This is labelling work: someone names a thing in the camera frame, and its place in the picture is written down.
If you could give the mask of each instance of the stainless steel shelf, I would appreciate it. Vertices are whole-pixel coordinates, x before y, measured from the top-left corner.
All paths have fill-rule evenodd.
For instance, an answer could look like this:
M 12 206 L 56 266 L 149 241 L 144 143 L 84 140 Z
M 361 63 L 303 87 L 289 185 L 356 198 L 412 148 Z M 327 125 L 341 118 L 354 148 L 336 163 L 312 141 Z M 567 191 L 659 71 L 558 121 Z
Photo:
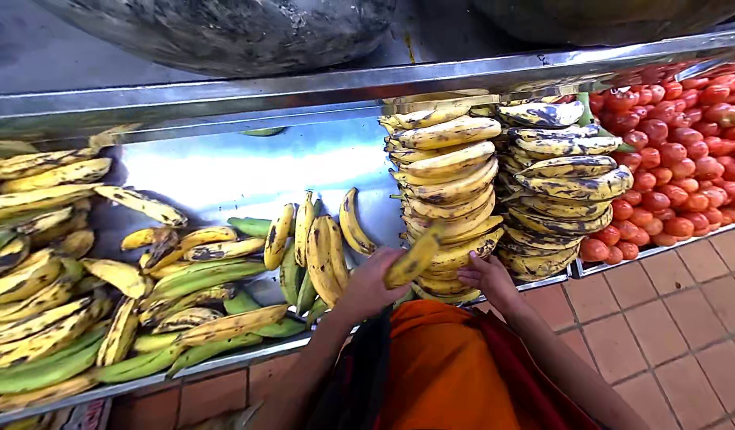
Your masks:
M 673 246 L 656 246 L 654 248 L 644 249 L 643 251 L 640 251 L 638 253 L 638 257 L 634 260 L 623 260 L 619 262 L 618 264 L 609 265 L 606 263 L 585 263 L 581 259 L 576 259 L 573 261 L 571 265 L 572 269 L 572 278 L 573 279 L 582 279 L 586 276 L 596 275 L 601 272 L 606 272 L 609 269 L 614 269 L 615 267 L 624 266 L 630 262 L 638 261 L 641 259 L 645 259 L 647 257 L 655 256 L 661 252 L 669 251 L 670 249 L 676 249 L 680 246 L 688 245 L 689 243 L 696 242 L 698 240 L 702 239 L 708 239 L 710 237 L 716 236 L 721 233 L 725 233 L 726 231 L 734 230 L 735 229 L 735 223 L 729 224 L 727 226 L 721 227 L 717 229 L 714 232 L 708 233 L 705 236 L 699 236 L 699 237 L 693 237 L 691 239 L 684 240 L 682 242 L 678 242 Z

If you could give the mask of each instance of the produce display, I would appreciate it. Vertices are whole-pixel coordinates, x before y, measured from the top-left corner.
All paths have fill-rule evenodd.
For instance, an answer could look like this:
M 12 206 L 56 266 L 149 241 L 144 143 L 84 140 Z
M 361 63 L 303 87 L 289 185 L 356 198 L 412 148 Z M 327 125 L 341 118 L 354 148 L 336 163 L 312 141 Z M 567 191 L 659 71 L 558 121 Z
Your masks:
M 616 264 L 735 223 L 735 73 L 607 90 L 589 105 L 625 142 L 612 157 L 633 188 L 583 241 L 583 261 Z

